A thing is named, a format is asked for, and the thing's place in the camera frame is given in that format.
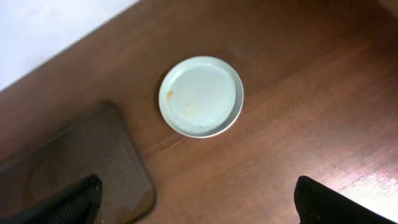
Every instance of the wooden table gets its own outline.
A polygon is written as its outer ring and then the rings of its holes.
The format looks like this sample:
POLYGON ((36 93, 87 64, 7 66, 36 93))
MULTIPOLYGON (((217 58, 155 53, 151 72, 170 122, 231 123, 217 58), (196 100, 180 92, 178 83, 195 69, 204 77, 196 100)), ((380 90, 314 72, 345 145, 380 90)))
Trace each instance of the wooden table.
POLYGON ((371 0, 141 1, 0 94, 0 158, 110 100, 159 191, 143 223, 298 223, 300 175, 398 221, 397 25, 371 0), (203 140, 157 106, 195 55, 230 63, 246 96, 203 140))

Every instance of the white surface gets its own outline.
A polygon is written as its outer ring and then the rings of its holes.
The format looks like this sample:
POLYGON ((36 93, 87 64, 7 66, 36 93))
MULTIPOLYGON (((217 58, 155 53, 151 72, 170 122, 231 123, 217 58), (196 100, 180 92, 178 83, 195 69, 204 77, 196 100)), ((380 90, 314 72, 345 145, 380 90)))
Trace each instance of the white surface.
POLYGON ((1 0, 0 91, 137 0, 1 0))
POLYGON ((213 57, 179 63, 169 71, 159 91, 159 106, 166 122, 195 138, 214 136, 230 127, 242 104, 243 86, 238 74, 213 57))

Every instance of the brown stain on plate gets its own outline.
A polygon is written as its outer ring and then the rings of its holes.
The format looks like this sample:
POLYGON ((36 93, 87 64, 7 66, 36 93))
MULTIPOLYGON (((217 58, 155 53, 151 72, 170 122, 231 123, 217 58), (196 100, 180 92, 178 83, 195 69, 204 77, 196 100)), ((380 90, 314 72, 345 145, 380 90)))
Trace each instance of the brown stain on plate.
POLYGON ((170 101, 170 100, 172 99, 173 95, 174 95, 174 92, 173 92, 172 90, 170 90, 170 91, 167 93, 167 101, 170 101))

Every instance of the round plate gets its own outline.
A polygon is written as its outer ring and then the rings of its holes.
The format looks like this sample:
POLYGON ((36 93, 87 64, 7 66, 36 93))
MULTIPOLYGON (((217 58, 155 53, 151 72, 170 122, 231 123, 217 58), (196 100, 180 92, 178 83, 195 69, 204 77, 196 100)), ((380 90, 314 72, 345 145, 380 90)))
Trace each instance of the round plate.
POLYGON ((193 138, 222 133, 238 118, 243 85, 236 71, 214 57, 193 57, 174 66, 159 91, 163 118, 193 138))

